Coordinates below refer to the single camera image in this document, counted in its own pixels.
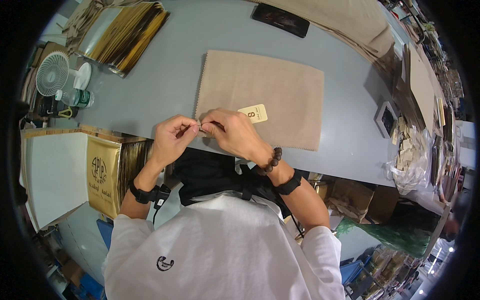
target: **water bottle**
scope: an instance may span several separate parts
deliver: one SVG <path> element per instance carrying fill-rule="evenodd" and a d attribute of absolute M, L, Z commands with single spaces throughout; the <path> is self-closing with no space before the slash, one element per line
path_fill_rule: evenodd
<path fill-rule="evenodd" d="M 95 96 L 92 92 L 72 88 L 70 90 L 57 90 L 55 100 L 62 101 L 65 105 L 80 108 L 89 108 L 93 104 Z"/>

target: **logo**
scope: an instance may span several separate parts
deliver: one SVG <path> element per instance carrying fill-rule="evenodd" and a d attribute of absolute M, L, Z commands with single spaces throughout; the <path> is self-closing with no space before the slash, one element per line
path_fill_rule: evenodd
<path fill-rule="evenodd" d="M 103 184 L 107 180 L 107 166 L 99 156 L 92 160 L 92 175 L 98 184 Z"/>
<path fill-rule="evenodd" d="M 173 259 L 170 261 L 170 263 L 166 263 L 164 262 L 164 260 L 166 260 L 167 258 L 165 256 L 160 256 L 157 260 L 156 260 L 156 267 L 160 270 L 160 271 L 167 271 L 167 270 L 170 270 L 170 268 L 173 266 Z"/>

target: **white desk fan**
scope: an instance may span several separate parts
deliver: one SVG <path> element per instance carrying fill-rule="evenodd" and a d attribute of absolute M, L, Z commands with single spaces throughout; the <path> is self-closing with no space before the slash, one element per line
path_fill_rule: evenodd
<path fill-rule="evenodd" d="M 75 76 L 74 88 L 86 89 L 92 66 L 84 63 L 80 69 L 70 69 L 69 60 L 62 51 L 54 51 L 45 57 L 36 73 L 36 89 L 44 96 L 53 96 L 57 90 L 61 90 L 68 80 L 68 75 Z"/>

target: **logo print on t-shirt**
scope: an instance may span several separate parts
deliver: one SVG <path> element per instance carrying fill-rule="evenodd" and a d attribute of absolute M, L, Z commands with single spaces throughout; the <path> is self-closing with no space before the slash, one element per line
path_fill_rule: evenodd
<path fill-rule="evenodd" d="M 164 262 L 164 260 L 166 260 L 166 259 L 167 258 L 165 256 L 160 256 L 156 260 L 156 267 L 162 272 L 169 270 L 173 266 L 173 259 L 170 261 L 169 264 Z"/>

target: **bottle cap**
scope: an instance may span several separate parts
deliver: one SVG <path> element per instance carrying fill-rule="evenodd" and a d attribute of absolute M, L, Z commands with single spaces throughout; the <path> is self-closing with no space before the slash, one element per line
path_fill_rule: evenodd
<path fill-rule="evenodd" d="M 55 93 L 55 100 L 60 101 L 62 95 L 63 92 L 61 90 L 57 90 L 57 92 Z"/>

